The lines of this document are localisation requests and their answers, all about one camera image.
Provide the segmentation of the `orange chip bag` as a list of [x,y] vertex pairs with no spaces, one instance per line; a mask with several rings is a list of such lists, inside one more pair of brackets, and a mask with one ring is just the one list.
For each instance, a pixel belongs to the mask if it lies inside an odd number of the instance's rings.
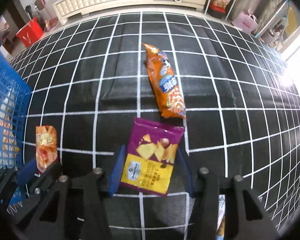
[[178,80],[167,55],[153,45],[142,44],[146,52],[146,69],[161,116],[186,118],[186,106]]

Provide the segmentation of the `purple chip bag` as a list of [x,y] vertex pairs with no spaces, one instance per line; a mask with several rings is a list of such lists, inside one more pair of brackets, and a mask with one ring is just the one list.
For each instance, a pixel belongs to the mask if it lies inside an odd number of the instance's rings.
[[121,184],[143,193],[166,196],[184,127],[135,118]]

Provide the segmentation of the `orange red snack packet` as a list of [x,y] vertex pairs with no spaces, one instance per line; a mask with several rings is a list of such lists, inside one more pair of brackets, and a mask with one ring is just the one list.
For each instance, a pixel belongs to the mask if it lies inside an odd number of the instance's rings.
[[39,173],[44,173],[58,162],[57,132],[53,126],[36,127],[36,164]]

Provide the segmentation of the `pink gift bag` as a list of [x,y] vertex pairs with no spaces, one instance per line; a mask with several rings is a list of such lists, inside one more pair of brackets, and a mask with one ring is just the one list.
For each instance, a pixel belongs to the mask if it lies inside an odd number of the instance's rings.
[[250,9],[240,12],[231,23],[246,34],[251,34],[258,27],[257,18]]

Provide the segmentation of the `black white grid tablecloth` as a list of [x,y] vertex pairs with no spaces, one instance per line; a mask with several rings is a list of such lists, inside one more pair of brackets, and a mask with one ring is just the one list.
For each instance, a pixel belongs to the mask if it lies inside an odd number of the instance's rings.
[[148,80],[143,44],[163,50],[186,104],[180,148],[221,177],[241,175],[274,225],[300,205],[300,96],[286,85],[277,51],[237,29],[168,12],[133,12],[82,21],[15,56],[33,89],[24,160],[35,128],[57,130],[63,172],[79,177],[110,163],[136,117],[164,122]]

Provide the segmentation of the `blue plastic basket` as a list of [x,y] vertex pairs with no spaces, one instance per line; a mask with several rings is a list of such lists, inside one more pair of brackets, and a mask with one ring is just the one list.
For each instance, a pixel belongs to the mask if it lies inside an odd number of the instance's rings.
[[31,88],[0,52],[0,169],[21,167]]

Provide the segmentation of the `red gift box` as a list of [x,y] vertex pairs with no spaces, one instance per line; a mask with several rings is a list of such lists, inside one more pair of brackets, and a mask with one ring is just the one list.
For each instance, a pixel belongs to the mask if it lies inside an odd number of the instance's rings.
[[28,48],[40,40],[43,34],[44,31],[37,19],[33,18],[16,33],[16,37],[19,38],[26,48]]

